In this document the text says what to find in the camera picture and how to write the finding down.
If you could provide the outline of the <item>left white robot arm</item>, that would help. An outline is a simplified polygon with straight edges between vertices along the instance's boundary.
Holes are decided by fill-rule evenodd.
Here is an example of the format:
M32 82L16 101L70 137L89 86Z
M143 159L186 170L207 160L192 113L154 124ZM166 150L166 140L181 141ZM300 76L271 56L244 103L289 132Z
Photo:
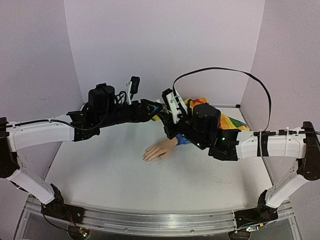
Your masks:
M52 119L9 123L0 119L0 177L23 189L41 204L41 213L48 217L83 222L85 210L66 204L61 191L52 183L30 173L18 159L18 151L27 147L54 143L79 142L100 134L100 129L123 123L150 121L163 108L161 103L147 99L120 102L114 87L98 84L88 93L88 101L78 111Z

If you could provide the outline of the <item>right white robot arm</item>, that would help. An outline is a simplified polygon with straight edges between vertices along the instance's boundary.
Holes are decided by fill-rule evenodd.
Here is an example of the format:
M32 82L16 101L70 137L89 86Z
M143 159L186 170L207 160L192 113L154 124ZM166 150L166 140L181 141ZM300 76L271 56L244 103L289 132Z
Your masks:
M303 122L302 127L275 131L222 129L221 112L207 103L195 106L187 115L162 110L158 116L169 139L181 135L220 161L253 157L296 159L282 179L260 194L255 208L234 213L238 230L278 219L277 209L284 200L307 182L320 178L320 141L309 121Z

